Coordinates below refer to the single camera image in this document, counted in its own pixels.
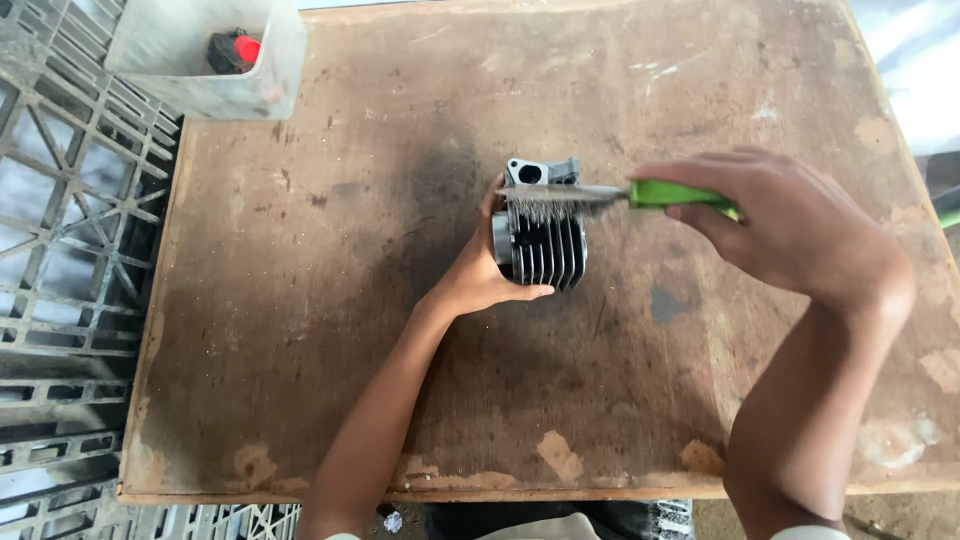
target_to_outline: floor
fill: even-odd
[[[960,184],[960,152],[917,159],[932,194]],[[954,254],[960,254],[960,225],[947,230]],[[850,497],[844,521],[852,540],[960,540],[960,491]],[[397,504],[403,525],[397,533],[371,522],[371,540],[425,540],[419,504]],[[729,501],[698,501],[693,506],[699,540],[742,540],[743,528]]]

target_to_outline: hand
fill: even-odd
[[[508,300],[533,300],[553,294],[550,285],[518,285],[500,274],[493,259],[491,216],[502,204],[496,190],[504,184],[496,177],[478,207],[477,228],[473,237],[440,281],[421,301],[443,311],[451,319],[473,313]]]
[[[737,147],[729,154],[644,165],[631,176],[734,200],[739,222],[704,205],[665,213],[702,233],[720,257],[762,282],[806,294],[841,314],[878,307],[909,313],[912,307],[913,271],[897,239],[834,179],[802,163]]]

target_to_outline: white plastic container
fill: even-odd
[[[256,65],[214,75],[210,36],[242,28]],[[306,29],[294,0],[129,0],[104,66],[192,118],[284,120],[294,111]]]

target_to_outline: wooden workbench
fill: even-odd
[[[851,491],[960,487],[960,282],[843,0],[302,15],[290,120],[184,126],[121,501],[299,498],[508,158],[618,184],[740,142],[833,175],[916,264]],[[575,290],[453,324],[388,500],[722,496],[739,401],[805,299],[653,213],[587,238]]]

